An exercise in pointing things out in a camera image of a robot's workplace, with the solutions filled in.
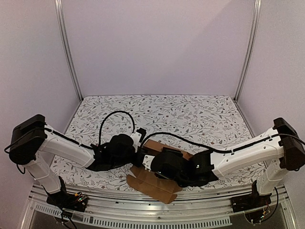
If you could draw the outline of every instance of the metal rail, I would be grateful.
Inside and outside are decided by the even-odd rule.
[[[238,82],[238,86],[237,86],[235,96],[234,96],[234,101],[236,101],[236,102],[238,102],[238,100],[240,98],[240,95],[242,93],[243,86],[244,86],[244,81],[246,79],[246,75],[247,75],[247,72],[248,72],[248,68],[249,68],[249,64],[250,64],[250,60],[251,60],[251,55],[252,55],[252,51],[253,51],[253,47],[254,47],[256,32],[257,32],[257,28],[258,28],[259,16],[260,16],[260,12],[261,12],[261,5],[262,5],[262,0],[255,0],[254,12],[253,12],[253,21],[252,21],[252,26],[251,26],[251,33],[250,33],[247,53],[246,53],[246,57],[244,59],[242,72],[241,72],[239,82]]]
[[[76,71],[74,68],[74,63],[73,63],[73,59],[72,59],[72,55],[71,55],[71,51],[70,51],[61,0],[55,0],[55,9],[56,9],[57,21],[58,21],[58,25],[59,25],[59,29],[60,29],[60,34],[61,34],[61,41],[62,41],[63,49],[65,51],[67,64],[68,64],[69,72],[70,72],[71,79],[73,82],[74,90],[76,92],[76,95],[77,95],[77,98],[79,99],[79,101],[82,101],[83,96],[81,93],[80,84],[77,79],[77,75],[76,75]]]

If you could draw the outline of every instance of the patterned tablecloth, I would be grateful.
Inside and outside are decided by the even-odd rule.
[[[67,136],[86,144],[98,143],[98,131],[103,118],[112,111],[124,110],[134,117],[136,128],[147,134],[172,132],[210,146],[232,146],[251,138],[250,133],[229,96],[202,95],[120,95],[90,96],[81,103]],[[115,114],[105,123],[102,142],[119,133],[130,134],[132,123],[125,114]],[[191,154],[202,148],[174,137],[158,135],[152,138],[164,144],[184,149]],[[92,172],[67,159],[55,156],[51,169],[67,184],[91,188],[135,191],[126,183],[130,164],[107,172]],[[251,184],[263,173],[263,163],[237,170],[203,187],[184,190],[214,189]]]

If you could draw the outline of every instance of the lavender wall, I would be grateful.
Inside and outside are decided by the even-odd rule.
[[[16,229],[33,179],[3,152],[13,127],[40,113],[63,131],[78,102],[54,1],[1,1],[0,21],[0,228]]]
[[[63,1],[84,96],[233,96],[253,8],[253,0]]]
[[[285,118],[305,139],[305,5],[303,0],[262,3],[258,34],[240,106],[256,134]],[[305,167],[285,180],[305,228]]]

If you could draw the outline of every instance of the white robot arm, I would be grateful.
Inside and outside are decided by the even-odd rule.
[[[13,130],[9,156],[22,165],[41,183],[48,193],[48,203],[60,209],[84,211],[87,196],[68,194],[63,180],[56,176],[41,157],[48,152],[69,159],[92,171],[107,171],[128,163],[156,173],[158,177],[173,179],[181,187],[203,186],[237,169],[271,159],[265,173],[253,183],[252,193],[232,198],[234,211],[264,206],[271,202],[270,195],[288,171],[298,170],[305,164],[305,151],[296,131],[282,118],[263,134],[241,144],[224,149],[192,143],[208,150],[195,154],[189,160],[178,150],[163,148],[156,156],[147,154],[143,147],[148,138],[143,129],[130,136],[115,135],[100,146],[86,146],[55,131],[45,123],[45,117],[36,115]]]

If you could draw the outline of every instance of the flattened cardboard box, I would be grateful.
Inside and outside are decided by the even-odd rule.
[[[150,155],[160,153],[163,147],[176,149],[152,140],[148,140],[144,147],[149,150],[148,154]],[[183,157],[187,160],[193,156],[185,151],[182,151],[182,153]],[[163,202],[164,204],[173,202],[177,197],[177,194],[175,193],[182,190],[182,188],[173,180],[157,178],[153,172],[145,170],[144,167],[138,168],[132,166],[130,170],[135,177],[127,175],[127,184],[130,187]]]

